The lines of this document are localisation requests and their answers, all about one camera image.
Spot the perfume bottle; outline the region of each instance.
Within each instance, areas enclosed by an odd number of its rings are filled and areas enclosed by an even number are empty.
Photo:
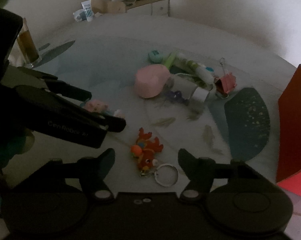
[[[29,32],[26,18],[23,18],[23,27],[18,34],[17,44],[23,55],[25,67],[33,68],[39,61],[41,61],[41,57]]]

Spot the silver ring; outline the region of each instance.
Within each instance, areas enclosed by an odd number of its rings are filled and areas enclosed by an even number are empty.
[[[158,180],[158,173],[157,173],[157,172],[158,172],[158,170],[159,170],[160,168],[162,168],[162,167],[164,167],[164,166],[170,166],[170,167],[172,167],[172,168],[174,168],[174,169],[176,170],[177,177],[176,177],[176,181],[175,181],[175,182],[173,182],[173,183],[171,183],[171,184],[164,184],[164,183],[162,183],[162,182],[160,182],[160,181]],[[177,181],[178,181],[178,170],[177,170],[177,168],[176,168],[175,166],[173,166],[172,164],[164,163],[164,164],[162,164],[162,165],[160,165],[160,166],[157,167],[156,171],[154,172],[154,178],[155,178],[156,182],[157,182],[158,184],[160,184],[161,186],[163,186],[163,187],[172,187],[172,186],[174,186],[174,185],[177,183]]]

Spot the orange ball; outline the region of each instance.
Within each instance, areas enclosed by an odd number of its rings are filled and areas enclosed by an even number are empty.
[[[143,150],[142,150],[142,148],[140,146],[133,145],[131,147],[131,152],[134,153],[136,157],[139,157],[143,153]]]

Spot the white tube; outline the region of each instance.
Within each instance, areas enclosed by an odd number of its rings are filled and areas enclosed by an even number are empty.
[[[92,0],[82,2],[82,6],[86,14],[87,21],[91,22],[94,17],[94,13],[92,11]]]

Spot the marble table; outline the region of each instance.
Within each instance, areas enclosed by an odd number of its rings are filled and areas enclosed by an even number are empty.
[[[4,169],[11,186],[17,185],[50,158],[62,158],[64,163],[85,156],[97,157],[107,148],[114,148],[116,161],[105,179],[114,192],[176,192],[180,194],[189,180],[178,166],[177,152],[187,149],[196,157],[210,157],[218,163],[231,160],[228,144],[223,140],[209,109],[197,120],[189,120],[190,110],[178,104],[163,104],[160,98],[144,100],[133,91],[134,74],[149,64],[147,53],[157,49],[164,54],[178,50],[187,57],[204,63],[222,75],[219,59],[237,78],[237,93],[244,87],[254,87],[264,100],[271,121],[269,141],[262,152],[247,163],[275,182],[279,151],[279,115],[277,100],[292,77],[295,67],[253,43],[208,26],[167,17],[103,15],[92,22],[73,23],[57,30],[41,41],[46,46],[41,54],[67,43],[62,51],[51,54],[51,60],[36,70],[92,92],[93,98],[107,102],[112,109],[121,109],[127,127],[121,133],[108,133],[100,149],[92,149],[34,132],[35,144],[23,155],[15,156]],[[175,118],[168,127],[155,126],[161,118]],[[211,151],[203,139],[204,127],[209,125],[215,136]],[[138,176],[129,146],[134,144],[138,130],[153,132],[164,144],[158,154],[163,163],[179,169],[178,182],[169,188],[158,185],[152,177]],[[79,187],[79,182],[69,180]],[[216,180],[215,187],[225,183]],[[295,204],[301,198],[289,194]],[[301,217],[293,216],[286,232],[301,240]]]

